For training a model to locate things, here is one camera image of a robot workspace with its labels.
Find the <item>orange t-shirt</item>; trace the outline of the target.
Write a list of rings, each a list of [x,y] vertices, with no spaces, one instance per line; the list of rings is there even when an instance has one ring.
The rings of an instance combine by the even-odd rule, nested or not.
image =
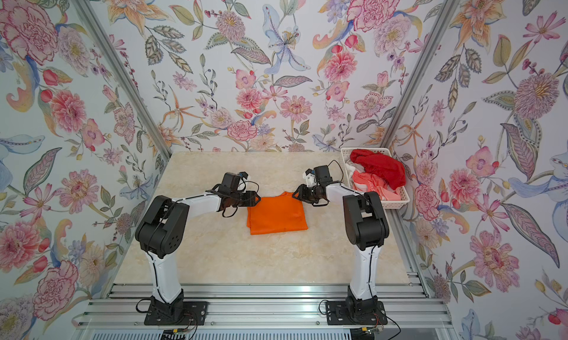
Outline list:
[[[248,208],[247,227],[251,235],[278,234],[308,230],[303,203],[291,192],[276,197],[263,197]]]

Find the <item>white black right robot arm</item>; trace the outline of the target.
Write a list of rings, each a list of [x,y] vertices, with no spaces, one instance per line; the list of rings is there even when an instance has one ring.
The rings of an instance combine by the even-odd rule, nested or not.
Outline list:
[[[293,198],[313,207],[336,203],[343,207],[346,235],[355,249],[355,263],[346,297],[347,312],[359,321],[380,312],[376,292],[379,255],[390,235],[388,220],[376,192],[357,192],[341,183],[326,187],[300,185]]]

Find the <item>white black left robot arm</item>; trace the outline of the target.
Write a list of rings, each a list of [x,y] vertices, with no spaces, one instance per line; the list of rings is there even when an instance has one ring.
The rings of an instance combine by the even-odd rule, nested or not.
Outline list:
[[[252,190],[228,194],[209,191],[177,200],[158,195],[152,200],[135,232],[135,239],[146,254],[152,271],[151,315],[178,322],[189,312],[183,304],[183,288],[175,258],[188,220],[223,212],[226,208],[255,207],[260,201],[261,197]]]

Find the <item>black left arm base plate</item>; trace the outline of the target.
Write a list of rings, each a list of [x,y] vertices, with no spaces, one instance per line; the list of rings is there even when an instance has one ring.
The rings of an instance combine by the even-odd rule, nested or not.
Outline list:
[[[202,326],[205,324],[208,313],[208,302],[185,301],[183,294],[174,300],[172,304],[163,303],[155,297],[145,298],[149,300],[149,307],[145,313],[144,324],[146,326]]]

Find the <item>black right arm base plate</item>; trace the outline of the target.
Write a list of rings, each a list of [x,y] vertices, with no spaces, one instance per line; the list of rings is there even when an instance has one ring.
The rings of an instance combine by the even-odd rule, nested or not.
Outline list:
[[[347,298],[343,301],[324,301],[325,308],[321,310],[328,325],[387,325],[388,319],[384,304],[377,297],[353,301]]]

